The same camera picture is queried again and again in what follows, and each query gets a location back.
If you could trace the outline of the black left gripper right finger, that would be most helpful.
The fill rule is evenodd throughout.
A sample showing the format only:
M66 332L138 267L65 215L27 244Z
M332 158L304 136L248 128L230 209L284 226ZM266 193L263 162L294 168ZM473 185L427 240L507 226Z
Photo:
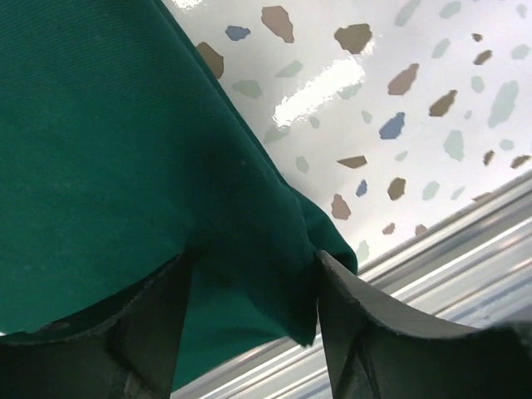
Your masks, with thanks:
M529 398L531 324L476 329L414 309L328 253L318 315L335 398Z

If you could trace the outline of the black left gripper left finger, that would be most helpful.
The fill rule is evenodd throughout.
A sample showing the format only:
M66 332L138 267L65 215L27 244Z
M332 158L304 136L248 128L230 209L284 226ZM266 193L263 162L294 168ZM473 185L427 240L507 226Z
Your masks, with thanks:
M178 256L80 312L3 336L1 396L170 397L191 277Z

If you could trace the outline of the dark green surgical cloth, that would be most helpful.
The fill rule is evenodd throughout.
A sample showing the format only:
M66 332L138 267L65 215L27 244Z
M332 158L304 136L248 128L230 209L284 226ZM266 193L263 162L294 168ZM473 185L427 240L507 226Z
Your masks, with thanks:
M163 2L2 2L3 333L192 252L182 387L266 342L312 344L320 250L357 267Z

